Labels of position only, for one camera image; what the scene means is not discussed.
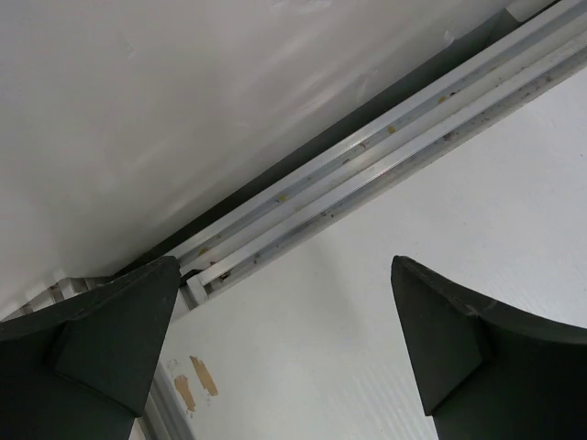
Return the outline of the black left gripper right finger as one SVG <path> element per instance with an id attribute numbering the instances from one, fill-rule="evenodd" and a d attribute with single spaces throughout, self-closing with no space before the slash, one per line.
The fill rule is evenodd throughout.
<path id="1" fill-rule="evenodd" d="M 396 256 L 393 297 L 426 416 L 440 439 L 583 439 L 586 331 Z"/>

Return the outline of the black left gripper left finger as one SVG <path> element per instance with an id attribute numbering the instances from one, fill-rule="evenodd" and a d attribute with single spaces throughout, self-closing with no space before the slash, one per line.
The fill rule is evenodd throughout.
<path id="1" fill-rule="evenodd" d="M 163 257 L 1 324 L 4 439 L 127 439 L 146 405 L 180 287 Z"/>

